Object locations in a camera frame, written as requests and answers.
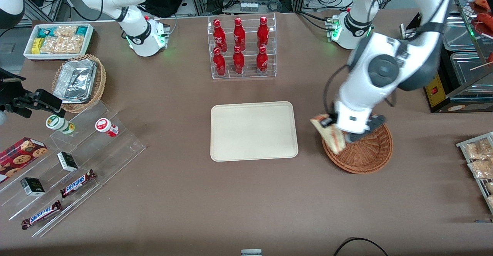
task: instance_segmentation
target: small bottle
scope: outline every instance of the small bottle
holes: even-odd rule
[[[243,71],[245,71],[245,57],[241,52],[241,48],[239,45],[236,45],[235,54],[233,54],[233,62],[235,63],[235,72],[238,75],[243,75]]]
[[[98,119],[94,127],[96,128],[97,131],[100,131],[101,133],[105,133],[112,138],[114,138],[120,132],[118,126],[112,124],[111,121],[107,118]]]
[[[52,115],[46,119],[46,126],[55,131],[61,131],[64,135],[68,135],[75,130],[75,125],[72,122],[65,120],[65,118],[57,115]]]
[[[216,47],[221,49],[221,52],[226,52],[228,50],[228,45],[226,44],[226,34],[221,27],[221,22],[218,19],[213,21],[214,24],[214,42]]]
[[[235,18],[235,30],[233,31],[235,37],[235,45],[238,45],[243,52],[247,48],[247,40],[245,37],[245,28],[241,24],[241,18]]]
[[[216,73],[219,77],[224,77],[226,75],[226,62],[224,61],[224,57],[218,47],[214,47],[213,52],[213,61]]]
[[[267,73],[267,61],[269,57],[265,53],[265,46],[258,49],[257,55],[257,74],[263,76]]]
[[[269,43],[269,27],[267,27],[267,17],[260,17],[260,26],[257,31],[257,46],[267,46]]]

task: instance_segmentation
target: snickers bar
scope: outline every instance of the snickers bar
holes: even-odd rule
[[[62,210],[62,204],[60,204],[60,201],[57,200],[53,205],[35,214],[30,219],[24,219],[22,221],[22,229],[26,230],[30,228],[30,226],[33,226],[36,222],[48,217],[50,214],[53,214],[56,211],[61,211],[61,210]]]
[[[86,172],[82,177],[77,179],[75,182],[68,185],[66,188],[62,189],[60,191],[60,193],[62,193],[62,197],[63,198],[67,197],[67,195],[69,195],[69,193],[71,193],[72,191],[76,191],[83,184],[89,182],[94,177],[96,177],[96,174],[94,174],[93,170],[91,169],[89,172]]]

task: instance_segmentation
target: snack box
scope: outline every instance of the snack box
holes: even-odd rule
[[[0,153],[0,184],[48,151],[44,143],[23,138]]]
[[[46,28],[53,28],[60,25],[87,27],[87,31],[84,36],[84,42],[82,42],[82,48],[80,49],[80,53],[79,54],[33,54],[31,52],[32,44],[34,43],[35,39],[38,37],[39,30]],[[83,56],[86,54],[87,49],[89,48],[93,31],[94,31],[93,26],[85,23],[61,23],[61,24],[36,25],[34,26],[34,28],[32,28],[32,32],[29,37],[28,43],[26,45],[26,48],[24,49],[24,56],[26,59],[30,59],[32,61],[63,61],[65,59],[71,59],[76,56]]]

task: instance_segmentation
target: cookie image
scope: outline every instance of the cookie image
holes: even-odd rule
[[[23,163],[27,163],[28,160],[30,160],[30,158],[31,158],[31,156],[29,156],[29,155],[20,155],[20,156],[17,156],[14,159],[14,164],[21,165]]]
[[[32,156],[34,156],[34,157],[36,157],[36,158],[37,158],[37,157],[39,157],[39,156],[43,155],[44,153],[46,153],[46,151],[48,151],[48,149],[46,149],[46,148],[40,148],[40,149],[37,149],[36,151],[34,151],[34,152],[32,153]]]
[[[11,169],[9,171],[7,171],[7,173],[5,173],[5,176],[7,177],[12,177],[12,175],[14,175],[16,172],[18,172],[19,170],[21,170],[21,168],[14,168],[14,169]]]
[[[25,142],[23,142],[21,144],[21,150],[26,151],[26,152],[32,151],[32,149],[34,149],[35,147],[36,147],[36,145],[34,143],[30,142],[29,140],[26,140]]]

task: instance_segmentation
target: beige tray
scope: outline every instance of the beige tray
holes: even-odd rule
[[[298,141],[290,102],[217,105],[211,110],[216,162],[293,158]]]

